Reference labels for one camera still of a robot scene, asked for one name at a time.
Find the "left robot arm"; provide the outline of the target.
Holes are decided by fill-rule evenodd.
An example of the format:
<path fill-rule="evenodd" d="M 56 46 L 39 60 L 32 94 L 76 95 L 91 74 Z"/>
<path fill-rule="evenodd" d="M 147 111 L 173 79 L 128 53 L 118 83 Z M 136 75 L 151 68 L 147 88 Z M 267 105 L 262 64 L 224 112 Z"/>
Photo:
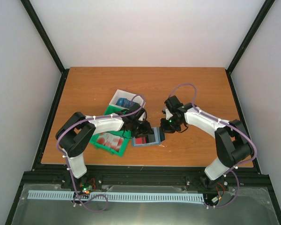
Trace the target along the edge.
<path fill-rule="evenodd" d="M 101 116 L 85 116 L 75 112 L 55 135 L 56 148 L 66 160 L 72 184 L 79 189 L 87 186 L 83 152 L 92 136 L 110 131 L 130 131 L 135 138 L 151 135 L 154 132 L 150 123 L 146 119 L 140 120 L 146 114 L 139 104 Z"/>

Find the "teal card holder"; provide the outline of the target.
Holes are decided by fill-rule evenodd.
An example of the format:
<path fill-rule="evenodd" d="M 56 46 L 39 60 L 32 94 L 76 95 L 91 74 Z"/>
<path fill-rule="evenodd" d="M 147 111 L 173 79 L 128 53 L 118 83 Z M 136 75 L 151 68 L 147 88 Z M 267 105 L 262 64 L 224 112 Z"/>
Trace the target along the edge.
<path fill-rule="evenodd" d="M 165 133 L 159 127 L 153 127 L 153 134 L 148 134 L 144 137 L 133 138 L 133 147 L 145 147 L 152 145 L 160 145 L 165 140 Z"/>

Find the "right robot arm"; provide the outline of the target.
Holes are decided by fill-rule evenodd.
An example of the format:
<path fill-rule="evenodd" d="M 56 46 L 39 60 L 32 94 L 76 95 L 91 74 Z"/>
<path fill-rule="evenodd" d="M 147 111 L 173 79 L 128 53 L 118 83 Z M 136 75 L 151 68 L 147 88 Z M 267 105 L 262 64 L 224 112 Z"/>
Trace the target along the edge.
<path fill-rule="evenodd" d="M 204 170 L 209 180 L 216 180 L 257 156 L 257 148 L 239 120 L 222 120 L 192 104 L 171 110 L 165 107 L 162 112 L 165 114 L 161 119 L 164 133 L 182 133 L 182 125 L 194 126 L 215 139 L 217 157 Z"/>

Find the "white bin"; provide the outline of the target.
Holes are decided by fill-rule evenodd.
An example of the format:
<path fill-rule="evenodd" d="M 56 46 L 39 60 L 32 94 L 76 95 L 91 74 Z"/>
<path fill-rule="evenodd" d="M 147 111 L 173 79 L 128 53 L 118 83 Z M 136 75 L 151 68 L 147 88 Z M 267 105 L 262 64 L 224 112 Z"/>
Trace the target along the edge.
<path fill-rule="evenodd" d="M 117 89 L 113 95 L 109 105 L 120 108 L 120 109 L 129 109 L 130 106 L 134 103 L 142 105 L 144 100 L 141 96 Z"/>

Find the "green bin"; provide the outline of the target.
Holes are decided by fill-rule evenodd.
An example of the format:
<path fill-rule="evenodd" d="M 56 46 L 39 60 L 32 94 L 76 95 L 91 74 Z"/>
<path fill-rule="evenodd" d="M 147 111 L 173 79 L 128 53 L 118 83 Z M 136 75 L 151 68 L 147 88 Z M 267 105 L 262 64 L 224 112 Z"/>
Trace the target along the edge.
<path fill-rule="evenodd" d="M 97 149 L 122 157 L 130 139 L 123 137 L 123 132 L 103 132 L 93 135 L 89 141 Z"/>
<path fill-rule="evenodd" d="M 129 114 L 128 109 L 119 106 L 107 106 L 102 118 L 122 118 L 123 115 Z"/>

